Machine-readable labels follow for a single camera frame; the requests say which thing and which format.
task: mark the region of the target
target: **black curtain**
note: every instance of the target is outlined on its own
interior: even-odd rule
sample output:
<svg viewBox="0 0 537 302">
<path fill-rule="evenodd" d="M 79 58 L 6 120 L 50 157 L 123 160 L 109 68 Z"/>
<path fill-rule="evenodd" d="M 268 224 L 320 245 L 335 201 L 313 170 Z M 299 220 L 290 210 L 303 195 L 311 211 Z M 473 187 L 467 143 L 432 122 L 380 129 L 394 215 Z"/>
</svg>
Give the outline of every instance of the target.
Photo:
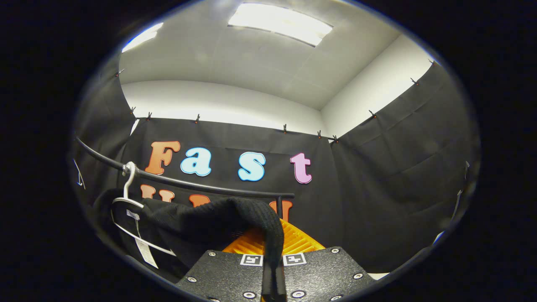
<svg viewBox="0 0 537 302">
<path fill-rule="evenodd" d="M 119 172 L 92 158 L 74 136 L 93 150 L 120 161 L 136 120 L 130 113 L 119 77 L 116 77 L 119 57 L 119 52 L 112 54 L 97 69 L 99 72 L 88 79 L 74 119 L 72 148 L 67 160 L 71 184 L 83 207 L 92 205 L 103 192 L 115 188 Z"/>
<path fill-rule="evenodd" d="M 149 164 L 154 141 L 179 141 L 180 150 L 172 153 L 168 166 L 162 164 L 162 176 L 222 188 L 294 193 L 288 221 L 308 233 L 322 245 L 339 246 L 343 242 L 343 214 L 337 172 L 326 139 L 316 135 L 287 132 L 271 128 L 193 120 L 142 119 L 130 136 L 121 162 L 134 162 L 140 169 Z M 181 171 L 180 164 L 190 148 L 202 147 L 211 152 L 211 173 L 201 177 Z M 265 174 L 256 182 L 242 181 L 237 174 L 238 159 L 244 152 L 262 153 L 266 158 Z M 301 184 L 295 179 L 291 157 L 304 153 L 311 165 L 306 167 L 312 179 Z M 123 186 L 126 177 L 120 177 Z M 190 195 L 204 195 L 210 200 L 225 197 L 213 193 L 181 189 L 145 179 L 135 178 L 134 198 L 141 198 L 142 184 L 155 188 L 154 199 L 161 199 L 160 190 L 174 193 L 173 202 L 192 206 Z M 261 198 L 267 203 L 274 199 Z"/>
<path fill-rule="evenodd" d="M 466 161 L 477 156 L 471 112 L 434 63 L 376 118 L 331 144 L 342 189 L 343 247 L 366 271 L 393 271 L 448 226 Z"/>
</svg>

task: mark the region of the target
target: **light blue letter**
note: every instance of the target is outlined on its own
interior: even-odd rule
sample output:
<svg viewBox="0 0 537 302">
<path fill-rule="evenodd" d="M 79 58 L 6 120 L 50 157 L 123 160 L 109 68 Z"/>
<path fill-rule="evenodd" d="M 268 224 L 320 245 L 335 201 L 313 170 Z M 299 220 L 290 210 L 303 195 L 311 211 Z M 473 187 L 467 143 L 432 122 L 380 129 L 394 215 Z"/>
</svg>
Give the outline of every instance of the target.
<svg viewBox="0 0 537 302">
<path fill-rule="evenodd" d="M 265 155 L 255 152 L 244 152 L 238 158 L 238 164 L 243 169 L 238 170 L 238 176 L 242 181 L 256 182 L 265 175 Z"/>
<path fill-rule="evenodd" d="M 205 148 L 192 148 L 186 152 L 187 158 L 181 162 L 181 171 L 187 174 L 207 176 L 211 173 L 209 163 L 211 162 L 211 152 Z"/>
</svg>

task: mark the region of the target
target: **white hanger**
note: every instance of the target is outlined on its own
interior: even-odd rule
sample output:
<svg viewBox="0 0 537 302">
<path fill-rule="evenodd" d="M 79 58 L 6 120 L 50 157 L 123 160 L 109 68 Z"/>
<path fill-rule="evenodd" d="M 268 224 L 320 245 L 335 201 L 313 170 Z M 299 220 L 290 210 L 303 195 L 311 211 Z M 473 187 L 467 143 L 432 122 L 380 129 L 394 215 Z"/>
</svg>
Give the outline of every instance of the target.
<svg viewBox="0 0 537 302">
<path fill-rule="evenodd" d="M 133 182 L 133 179 L 134 179 L 134 175 L 136 173 L 136 165 L 133 163 L 133 162 L 128 162 L 125 167 L 129 170 L 130 172 L 130 175 L 129 175 L 129 179 L 127 180 L 127 182 L 125 183 L 125 186 L 123 187 L 123 197 L 118 197 L 116 199 L 114 199 L 112 201 L 112 203 L 115 203 L 115 202 L 126 202 L 126 203 L 130 203 L 130 204 L 133 204 L 139 208 L 143 208 L 143 204 L 139 203 L 139 202 L 136 202 L 132 199 L 129 199 L 129 186 L 130 184 L 132 184 Z M 152 244 L 151 242 L 148 242 L 136 235 L 134 235 L 133 233 L 127 231 L 126 229 L 124 229 L 122 226 L 118 225 L 115 221 L 114 221 L 114 214 L 112 213 L 112 210 L 110 210 L 110 214 L 112 215 L 112 221 L 114 222 L 114 224 L 119 227 L 123 232 L 127 233 L 128 235 L 130 235 L 131 237 L 134 237 L 140 241 L 142 241 L 143 243 L 151 246 L 151 247 L 154 247 L 156 249 L 158 249 L 159 251 L 162 251 L 166 254 L 170 254 L 172 256 L 175 256 L 175 254 L 171 251 L 171 250 L 167 250 L 167 249 L 164 249 L 164 248 L 161 248 L 159 246 L 156 246 L 154 244 Z"/>
</svg>

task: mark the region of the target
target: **black metal plate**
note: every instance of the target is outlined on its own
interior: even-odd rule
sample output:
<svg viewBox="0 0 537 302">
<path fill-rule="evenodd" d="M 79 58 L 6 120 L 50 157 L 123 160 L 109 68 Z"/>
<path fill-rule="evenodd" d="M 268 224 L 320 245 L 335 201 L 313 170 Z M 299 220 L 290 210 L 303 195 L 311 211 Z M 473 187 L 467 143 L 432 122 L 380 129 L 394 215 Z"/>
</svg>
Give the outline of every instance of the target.
<svg viewBox="0 0 537 302">
<path fill-rule="evenodd" d="M 335 296 L 344 297 L 361 291 L 375 282 L 341 247 L 303 255 L 305 264 L 284 267 L 288 302 L 327 302 Z M 177 285 L 190 293 L 220 302 L 260 302 L 263 267 L 240 265 L 242 257 L 241 254 L 208 250 Z M 354 279 L 356 274 L 362 276 Z M 188 277 L 197 281 L 189 282 Z M 294 298 L 296 291 L 305 295 Z M 253 292 L 256 296 L 245 298 L 245 292 Z"/>
<path fill-rule="evenodd" d="M 284 267 L 288 302 L 327 302 L 335 296 L 356 293 L 375 280 L 356 263 L 341 247 L 304 253 L 306 264 Z M 356 274 L 363 274 L 354 279 Z M 294 298 L 295 291 L 305 296 Z"/>
<path fill-rule="evenodd" d="M 216 256 L 209 256 L 209 252 L 216 253 Z M 242 257 L 241 254 L 208 250 L 177 286 L 220 302 L 260 302 L 263 267 L 241 265 Z M 192 283 L 188 277 L 194 277 L 197 281 Z M 245 298 L 245 292 L 253 292 L 256 296 Z"/>
</svg>

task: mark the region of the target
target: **clip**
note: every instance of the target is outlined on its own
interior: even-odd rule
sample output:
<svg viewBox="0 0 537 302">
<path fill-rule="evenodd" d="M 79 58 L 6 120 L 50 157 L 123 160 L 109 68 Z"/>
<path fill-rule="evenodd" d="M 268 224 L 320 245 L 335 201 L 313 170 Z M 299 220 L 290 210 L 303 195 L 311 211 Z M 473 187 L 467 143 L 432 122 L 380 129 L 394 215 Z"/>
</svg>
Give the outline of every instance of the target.
<svg viewBox="0 0 537 302">
<path fill-rule="evenodd" d="M 125 70 L 125 68 L 124 68 L 124 69 L 122 69 L 122 70 L 120 70 L 120 71 L 118 71 L 117 73 L 115 73 L 115 77 L 118 77 L 118 76 L 119 76 L 119 74 L 123 72 L 123 70 Z"/>
</svg>

